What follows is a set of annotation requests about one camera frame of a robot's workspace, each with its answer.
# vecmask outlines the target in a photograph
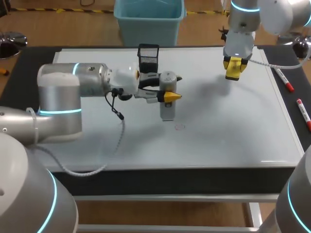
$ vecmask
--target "blue led ring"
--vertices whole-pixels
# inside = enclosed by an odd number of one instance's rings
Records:
[[[301,219],[299,218],[298,214],[296,213],[293,205],[292,205],[292,201],[291,201],[291,197],[290,197],[290,182],[288,181],[288,185],[287,185],[287,197],[288,197],[288,202],[290,204],[290,207],[292,209],[292,212],[294,214],[294,216],[296,217],[297,221],[300,223],[300,225],[308,232],[311,233],[311,231],[309,230],[309,228],[301,221]]]
[[[311,21],[311,14],[310,14],[310,18],[309,18],[308,22],[304,25],[304,27],[307,26],[310,23],[310,21]]]
[[[48,171],[48,172],[49,172],[49,174],[51,175],[52,180],[53,180],[53,184],[54,184],[54,198],[53,198],[53,202],[52,202],[52,206],[51,206],[50,212],[49,212],[47,218],[45,219],[44,223],[43,223],[42,226],[40,227],[39,231],[37,231],[37,233],[42,233],[42,232],[43,232],[43,230],[45,229],[45,227],[47,226],[49,220],[50,220],[51,217],[52,217],[52,214],[53,214],[53,212],[54,212],[55,205],[56,205],[56,199],[57,199],[56,180],[55,180],[54,176],[52,175],[52,173],[50,173],[50,171]]]
[[[231,5],[232,5],[234,8],[236,8],[236,9],[238,9],[238,10],[240,10],[240,11],[244,11],[244,12],[258,12],[258,11],[259,11],[259,9],[245,9],[245,8],[241,8],[241,7],[237,6],[236,4],[234,4],[233,1],[231,1]]]
[[[74,110],[64,110],[64,111],[42,111],[40,110],[40,114],[69,114],[69,113],[79,113],[81,112],[81,108]]]

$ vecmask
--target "red marker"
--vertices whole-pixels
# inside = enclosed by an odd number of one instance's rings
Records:
[[[309,115],[305,109],[305,106],[303,106],[303,103],[301,102],[301,99],[297,99],[297,104],[298,104],[298,107],[301,111],[303,118],[305,119],[305,121],[307,123],[309,131],[311,131],[311,120],[310,120],[310,117],[309,117]]]
[[[279,77],[282,79],[282,81],[284,82],[285,86],[287,87],[287,89],[290,92],[294,91],[293,86],[290,84],[290,82],[287,80],[287,78],[285,77],[285,75],[283,74],[283,72],[280,69],[274,69],[276,71],[276,73],[279,75]]]

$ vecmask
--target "silver robot arm segment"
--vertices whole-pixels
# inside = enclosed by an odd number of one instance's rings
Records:
[[[46,74],[38,78],[38,88],[40,111],[37,115],[0,107],[2,132],[24,145],[79,138],[82,117],[78,78],[72,74]]]
[[[249,59],[259,25],[257,0],[232,0],[224,56]]]

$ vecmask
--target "black electrical cable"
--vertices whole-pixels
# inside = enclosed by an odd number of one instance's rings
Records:
[[[109,100],[107,99],[107,95],[109,94],[109,93],[111,93],[111,95],[112,95],[112,104],[109,102]],[[120,112],[118,112],[116,109],[115,109],[115,107],[114,107],[114,104],[115,104],[115,98],[118,96],[118,90],[112,90],[112,91],[108,91],[106,94],[105,94],[105,99],[106,99],[106,102],[109,104],[109,106],[111,107],[111,111],[113,112],[113,113],[115,113],[117,116],[118,116],[118,118],[120,119],[120,120],[124,120],[124,116],[122,115],[122,113],[120,113]]]
[[[95,3],[95,0],[93,0],[93,2],[90,3],[90,4],[84,5],[84,4],[82,4],[82,0],[80,0],[80,6],[91,6],[91,5],[93,5],[94,3]]]

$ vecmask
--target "robotic arm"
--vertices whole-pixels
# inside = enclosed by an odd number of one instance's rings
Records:
[[[239,80],[252,56],[260,22],[271,34],[311,26],[310,0],[232,0],[229,30],[221,31],[226,79]]]
[[[181,98],[175,93],[181,77],[170,71],[158,74],[157,63],[156,69],[146,68],[142,62],[140,67],[148,73],[135,67],[111,70],[95,63],[44,65],[37,77],[38,113],[0,107],[0,129],[23,145],[72,141],[82,135],[80,97],[106,97],[109,93],[123,101],[134,96],[147,103],[159,102],[161,118],[173,120],[174,102]],[[159,86],[159,90],[146,89],[148,86]],[[113,112],[123,120],[113,103],[109,103]]]

